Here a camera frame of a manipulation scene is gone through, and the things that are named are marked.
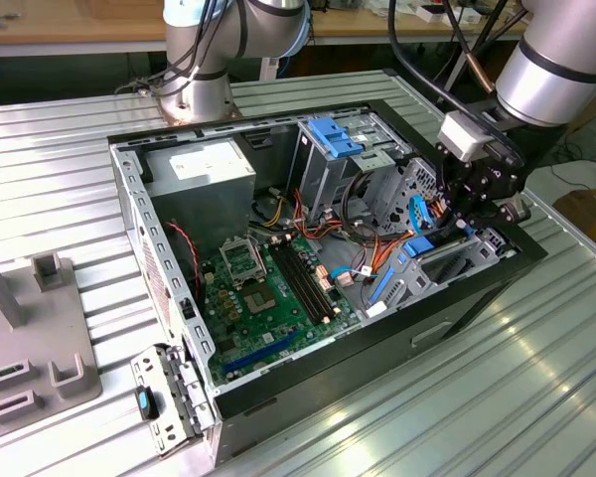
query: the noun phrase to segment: green motherboard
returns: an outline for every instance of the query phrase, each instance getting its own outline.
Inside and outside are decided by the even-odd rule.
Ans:
[[[296,238],[285,246],[283,253],[300,256],[307,271],[305,276],[317,284],[319,277],[314,270],[320,262],[307,241]],[[326,306],[336,310],[335,317],[315,322],[313,313],[303,306],[309,303],[300,300],[296,288],[291,286],[292,280],[281,272],[283,263],[276,262],[280,259],[278,249],[269,244],[256,249],[267,275],[264,280],[249,280],[239,289],[233,286],[220,254],[202,263],[203,269],[211,270],[210,275],[206,273],[209,279],[204,317],[217,346],[210,359],[216,385],[277,362],[359,323],[349,302],[335,288],[319,296],[326,300]],[[238,263],[239,272],[245,269],[246,258],[228,258]]]

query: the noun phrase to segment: blue pcie slot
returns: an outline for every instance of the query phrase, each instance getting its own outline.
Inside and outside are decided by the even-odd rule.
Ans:
[[[273,355],[274,353],[278,353],[280,351],[284,351],[291,345],[291,342],[296,338],[298,332],[291,333],[287,335],[282,340],[272,343],[269,346],[265,346],[260,350],[256,350],[253,353],[248,354],[247,356],[243,356],[242,358],[238,358],[236,361],[232,361],[231,363],[227,363],[223,365],[223,372],[224,373],[231,373],[236,370],[240,370],[245,368],[246,366],[253,365],[254,363],[258,363],[260,360],[264,360],[268,356]]]

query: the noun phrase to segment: ribbed metal surface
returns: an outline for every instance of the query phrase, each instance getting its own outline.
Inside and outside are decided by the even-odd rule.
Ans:
[[[382,73],[244,83],[244,114],[385,98],[427,139],[439,114]],[[58,249],[76,267],[104,391],[0,438],[1,475],[201,475],[160,462],[126,366],[163,341],[123,233],[107,134],[162,125],[130,96],[0,107],[0,267]],[[466,332],[272,438],[217,475],[596,475],[596,256],[533,208],[549,257]]]

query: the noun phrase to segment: blue drive bracket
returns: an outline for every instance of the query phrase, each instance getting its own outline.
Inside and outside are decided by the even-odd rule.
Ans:
[[[318,117],[309,120],[309,127],[316,137],[322,142],[336,159],[339,157],[353,156],[364,152],[365,148],[354,142],[344,127],[340,126],[331,117]]]

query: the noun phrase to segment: red wire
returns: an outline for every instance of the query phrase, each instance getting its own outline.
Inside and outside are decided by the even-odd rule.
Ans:
[[[195,296],[199,298],[199,288],[201,288],[201,283],[199,281],[199,258],[197,257],[197,250],[192,245],[192,241],[190,240],[188,235],[183,231],[183,229],[171,222],[166,222],[166,226],[172,227],[175,231],[181,234],[181,237],[183,237],[188,243],[188,248],[190,249],[190,253],[192,254],[192,259],[195,265],[195,285],[197,285],[197,288],[195,289]]]

